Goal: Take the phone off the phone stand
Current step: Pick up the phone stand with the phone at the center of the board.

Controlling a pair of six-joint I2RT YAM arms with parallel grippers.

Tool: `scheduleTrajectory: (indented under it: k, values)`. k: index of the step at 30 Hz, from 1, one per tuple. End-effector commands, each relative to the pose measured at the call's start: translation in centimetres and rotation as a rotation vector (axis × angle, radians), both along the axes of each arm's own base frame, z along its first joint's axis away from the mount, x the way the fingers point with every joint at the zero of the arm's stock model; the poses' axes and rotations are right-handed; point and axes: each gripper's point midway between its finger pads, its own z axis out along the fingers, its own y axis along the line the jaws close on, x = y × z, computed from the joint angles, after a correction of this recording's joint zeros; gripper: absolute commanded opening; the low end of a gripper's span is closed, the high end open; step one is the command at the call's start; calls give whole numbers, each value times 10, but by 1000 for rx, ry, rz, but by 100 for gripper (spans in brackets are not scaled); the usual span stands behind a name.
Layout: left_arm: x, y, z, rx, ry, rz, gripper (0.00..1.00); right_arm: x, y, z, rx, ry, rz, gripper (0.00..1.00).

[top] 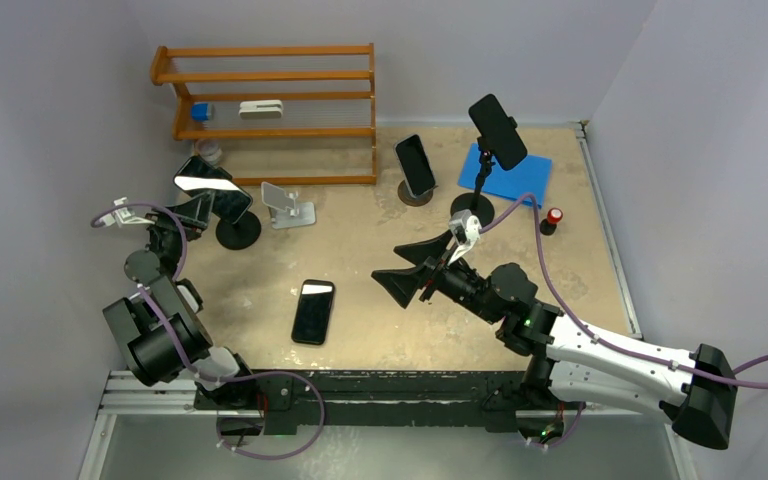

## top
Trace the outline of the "black phone from silver stand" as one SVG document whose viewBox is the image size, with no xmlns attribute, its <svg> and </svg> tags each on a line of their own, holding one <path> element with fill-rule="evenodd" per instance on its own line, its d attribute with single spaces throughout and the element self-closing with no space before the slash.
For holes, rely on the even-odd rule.
<svg viewBox="0 0 768 480">
<path fill-rule="evenodd" d="M 326 338 L 336 288 L 330 281 L 305 280 L 300 289 L 291 330 L 295 343 L 322 345 Z"/>
</svg>

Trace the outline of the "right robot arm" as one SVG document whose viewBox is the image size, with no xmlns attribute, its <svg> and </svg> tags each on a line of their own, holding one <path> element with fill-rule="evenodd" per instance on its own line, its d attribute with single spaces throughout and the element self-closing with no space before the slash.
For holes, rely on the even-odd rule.
<svg viewBox="0 0 768 480">
<path fill-rule="evenodd" d="M 452 242 L 446 232 L 397 246 L 411 267 L 375 270 L 371 277 L 402 308 L 414 297 L 428 301 L 440 293 L 496 325 L 496 338 L 531 360 L 521 392 L 533 406 L 611 405 L 657 418 L 696 445 L 729 447 L 737 388 L 721 349 L 669 348 L 575 322 L 538 299 L 537 285 L 518 264 L 501 264 L 483 277 L 456 258 Z"/>
</svg>

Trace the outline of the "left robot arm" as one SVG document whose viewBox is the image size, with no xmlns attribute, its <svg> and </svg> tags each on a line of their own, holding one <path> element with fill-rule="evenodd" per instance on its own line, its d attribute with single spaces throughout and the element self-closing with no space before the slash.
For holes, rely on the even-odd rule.
<svg viewBox="0 0 768 480">
<path fill-rule="evenodd" d="M 175 206 L 146 203 L 140 216 L 136 202 L 123 197 L 114 208 L 90 221 L 93 228 L 144 226 L 148 243 L 131 253 L 125 276 L 137 292 L 103 309 L 103 316 L 131 373 L 146 386 L 184 375 L 208 396 L 219 389 L 232 408 L 244 409 L 257 399 L 258 382 L 239 355 L 216 346 L 198 318 L 202 297 L 182 277 L 188 243 L 208 226 L 213 196 L 197 194 Z"/>
</svg>

